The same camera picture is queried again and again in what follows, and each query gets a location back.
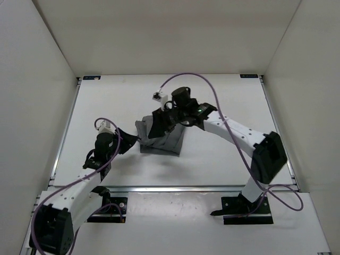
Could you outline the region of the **grey pleated skirt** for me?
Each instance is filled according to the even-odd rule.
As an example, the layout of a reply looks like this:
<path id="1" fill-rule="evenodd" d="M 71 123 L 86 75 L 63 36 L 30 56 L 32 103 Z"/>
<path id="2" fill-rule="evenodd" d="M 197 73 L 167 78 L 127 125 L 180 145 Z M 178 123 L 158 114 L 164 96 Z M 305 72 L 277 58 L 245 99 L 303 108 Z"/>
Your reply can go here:
<path id="1" fill-rule="evenodd" d="M 135 121 L 140 153 L 179 157 L 184 140 L 185 127 L 178 124 L 171 132 L 165 132 L 157 138 L 148 138 L 151 126 L 151 115 L 144 116 L 140 121 Z"/>

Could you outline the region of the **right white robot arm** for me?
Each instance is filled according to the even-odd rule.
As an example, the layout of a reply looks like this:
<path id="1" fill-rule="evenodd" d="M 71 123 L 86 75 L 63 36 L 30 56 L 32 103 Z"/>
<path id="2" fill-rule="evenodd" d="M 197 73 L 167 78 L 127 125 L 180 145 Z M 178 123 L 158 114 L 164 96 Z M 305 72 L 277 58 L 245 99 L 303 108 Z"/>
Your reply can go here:
<path id="1" fill-rule="evenodd" d="M 238 206 L 245 213 L 257 207 L 257 200 L 264 194 L 277 173 L 287 162 L 287 156 L 278 133 L 265 134 L 246 127 L 223 115 L 209 103 L 198 103 L 188 87 L 180 87 L 171 94 L 171 100 L 161 91 L 153 94 L 153 100 L 161 107 L 152 112 L 149 139 L 163 137 L 178 124 L 196 126 L 236 145 L 251 158 L 251 178 L 241 191 Z"/>

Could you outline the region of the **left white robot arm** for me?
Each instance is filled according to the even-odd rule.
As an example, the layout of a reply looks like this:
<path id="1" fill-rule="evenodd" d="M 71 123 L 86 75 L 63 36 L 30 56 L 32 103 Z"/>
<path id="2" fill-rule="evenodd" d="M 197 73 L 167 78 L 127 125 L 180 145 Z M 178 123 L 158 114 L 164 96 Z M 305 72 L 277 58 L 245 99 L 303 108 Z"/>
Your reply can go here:
<path id="1" fill-rule="evenodd" d="M 100 131 L 76 180 L 49 194 L 36 208 L 29 246 L 40 253 L 71 254 L 80 226 L 94 214 L 116 208 L 123 222 L 119 204 L 111 202 L 109 189 L 101 183 L 111 170 L 113 157 L 126 153 L 137 140 L 121 129 Z"/>

